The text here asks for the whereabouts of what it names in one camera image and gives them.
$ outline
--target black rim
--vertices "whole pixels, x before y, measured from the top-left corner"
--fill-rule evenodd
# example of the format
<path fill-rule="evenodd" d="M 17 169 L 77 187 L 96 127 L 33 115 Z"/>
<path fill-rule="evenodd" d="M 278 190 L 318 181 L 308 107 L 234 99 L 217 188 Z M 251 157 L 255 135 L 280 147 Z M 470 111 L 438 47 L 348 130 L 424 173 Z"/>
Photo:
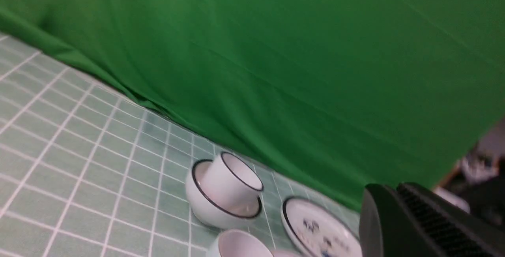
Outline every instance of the black rim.
<path fill-rule="evenodd" d="M 245 166 L 247 166 L 247 168 L 249 168 L 251 170 L 252 173 L 254 173 L 254 175 L 256 175 L 256 177 L 258 178 L 258 180 L 260 180 L 260 183 L 261 183 L 261 188 L 260 189 L 257 189 L 255 187 L 252 187 L 251 185 L 245 183 L 240 177 L 238 177 L 230 168 L 229 166 L 226 164 L 226 162 L 224 161 L 224 158 L 223 158 L 223 154 L 229 154 L 231 156 L 233 156 L 234 158 L 240 160 L 240 162 L 242 162 Z M 221 156 L 221 160 L 223 161 L 224 165 L 226 165 L 226 168 L 231 172 L 231 174 L 233 174 L 233 176 L 235 176 L 238 180 L 240 180 L 242 183 L 244 183 L 244 185 L 246 185 L 247 187 L 253 189 L 253 190 L 256 190 L 256 191 L 260 191 L 260 192 L 263 192 L 263 189 L 264 189 L 264 186 L 263 186 L 263 181 L 261 181 L 260 177 L 258 176 L 258 174 L 256 174 L 254 172 L 253 169 L 251 169 L 251 167 L 249 167 L 249 165 L 247 165 L 247 163 L 245 163 L 243 160 L 241 160 L 238 156 L 232 154 L 232 153 L 229 153 L 227 151 L 221 151 L 221 153 L 219 154 Z"/>
<path fill-rule="evenodd" d="M 341 225 L 343 225 L 345 227 L 345 229 L 356 239 L 356 241 L 359 243 L 359 238 L 352 232 L 352 230 L 346 225 L 346 223 L 344 223 L 342 221 L 342 219 L 339 219 L 338 217 L 336 217 L 334 214 L 330 213 L 328 210 L 326 210 L 325 208 L 321 207 L 320 205 L 310 201 L 309 199 L 307 198 L 303 198 L 303 197 L 299 197 L 299 196 L 289 196 L 287 197 L 284 202 L 282 203 L 282 215 L 284 216 L 284 219 L 287 223 L 287 226 L 289 227 L 289 230 L 294 234 L 294 236 L 296 237 L 296 239 L 298 239 L 298 242 L 305 248 L 305 250 L 307 250 L 307 252 L 310 253 L 310 255 L 312 257 L 320 257 L 319 255 L 315 255 L 314 252 L 312 252 L 312 250 L 310 250 L 307 246 L 305 246 L 305 243 L 303 241 L 301 241 L 301 239 L 298 237 L 298 235 L 296 235 L 296 232 L 294 231 L 293 229 L 293 226 L 291 225 L 291 223 L 289 222 L 289 219 L 287 218 L 287 212 L 286 212 L 286 206 L 287 206 L 287 203 L 292 200 L 292 199 L 296 199 L 296 200 L 302 200 L 302 201 L 306 201 L 318 208 L 320 208 L 321 210 L 323 210 L 324 212 L 326 212 L 327 214 L 329 214 L 332 218 L 336 219 L 337 221 L 339 221 L 339 223 Z"/>
<path fill-rule="evenodd" d="M 198 188 L 200 193 L 205 197 L 205 199 L 207 199 L 207 201 L 209 201 L 216 208 L 220 209 L 221 211 L 225 212 L 226 214 L 232 215 L 233 217 L 237 217 L 240 219 L 254 219 L 254 218 L 258 217 L 261 214 L 261 210 L 263 209 L 263 204 L 261 203 L 260 197 L 258 197 L 258 212 L 256 212 L 256 214 L 254 214 L 254 216 L 239 216 L 238 214 L 233 214 L 232 212 L 229 212 L 229 211 L 223 209 L 222 207 L 218 206 L 216 203 L 214 203 L 211 200 L 211 198 L 209 198 L 209 196 L 207 196 L 207 194 L 204 193 L 204 191 L 200 188 L 200 185 L 196 181 L 195 169 L 196 169 L 196 166 L 198 166 L 200 163 L 209 162 L 209 161 L 212 161 L 212 160 L 211 159 L 198 160 L 197 162 L 195 162 L 193 164 L 193 167 L 191 168 L 191 176 L 193 177 L 193 182 L 195 182 L 196 187 Z"/>

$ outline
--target ribbed black plastic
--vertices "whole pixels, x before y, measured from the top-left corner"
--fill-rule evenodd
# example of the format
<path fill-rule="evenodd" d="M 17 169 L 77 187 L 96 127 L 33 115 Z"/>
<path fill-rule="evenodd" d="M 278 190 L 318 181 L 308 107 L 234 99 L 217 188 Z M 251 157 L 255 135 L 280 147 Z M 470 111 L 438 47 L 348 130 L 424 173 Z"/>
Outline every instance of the ribbed black plastic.
<path fill-rule="evenodd" d="M 447 257 L 493 257 L 417 193 L 404 185 L 397 187 L 397 193 L 424 232 Z"/>

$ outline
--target tiled table surface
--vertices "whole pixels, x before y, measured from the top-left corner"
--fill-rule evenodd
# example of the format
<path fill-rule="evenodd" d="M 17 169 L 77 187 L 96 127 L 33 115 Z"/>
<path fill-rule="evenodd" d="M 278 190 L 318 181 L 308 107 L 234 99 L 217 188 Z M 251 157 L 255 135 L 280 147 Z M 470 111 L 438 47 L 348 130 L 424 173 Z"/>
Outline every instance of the tiled table surface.
<path fill-rule="evenodd" d="M 202 257 L 219 233 L 191 214 L 184 178 L 222 147 L 0 32 L 0 257 Z M 251 164 L 264 212 L 247 228 L 294 250 L 283 198 L 359 216 Z"/>

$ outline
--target white bowl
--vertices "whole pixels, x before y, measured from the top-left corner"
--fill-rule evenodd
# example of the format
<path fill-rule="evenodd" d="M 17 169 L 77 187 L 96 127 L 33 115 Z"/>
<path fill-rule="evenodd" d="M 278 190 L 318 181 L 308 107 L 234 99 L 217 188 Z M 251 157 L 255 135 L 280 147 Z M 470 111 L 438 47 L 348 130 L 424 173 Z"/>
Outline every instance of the white bowl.
<path fill-rule="evenodd" d="M 244 228 L 260 215 L 260 198 L 250 205 L 234 210 L 224 209 L 213 202 L 200 187 L 200 181 L 212 160 L 202 159 L 194 163 L 186 176 L 186 197 L 195 217 L 202 223 L 222 229 Z"/>
<path fill-rule="evenodd" d="M 222 232 L 212 243 L 206 257 L 273 257 L 272 252 L 250 233 L 232 229 Z"/>

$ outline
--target ceramic dish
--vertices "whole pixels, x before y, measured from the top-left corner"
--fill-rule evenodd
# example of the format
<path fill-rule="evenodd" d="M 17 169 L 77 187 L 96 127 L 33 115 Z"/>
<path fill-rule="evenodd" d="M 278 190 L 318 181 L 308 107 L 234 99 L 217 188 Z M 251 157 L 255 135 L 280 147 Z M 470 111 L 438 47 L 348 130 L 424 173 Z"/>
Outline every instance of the ceramic dish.
<path fill-rule="evenodd" d="M 194 163 L 186 176 L 186 197 L 195 217 L 206 225 L 222 228 L 242 228 L 260 215 L 262 203 L 260 198 L 249 205 L 234 210 L 226 210 L 218 206 L 200 187 L 200 181 L 212 164 L 212 160 L 202 159 Z"/>
<path fill-rule="evenodd" d="M 300 197 L 282 204 L 282 224 L 293 244 L 310 257 L 361 257 L 357 236 L 323 207 Z"/>
<path fill-rule="evenodd" d="M 212 243 L 206 257 L 273 257 L 272 252 L 249 232 L 231 229 Z"/>

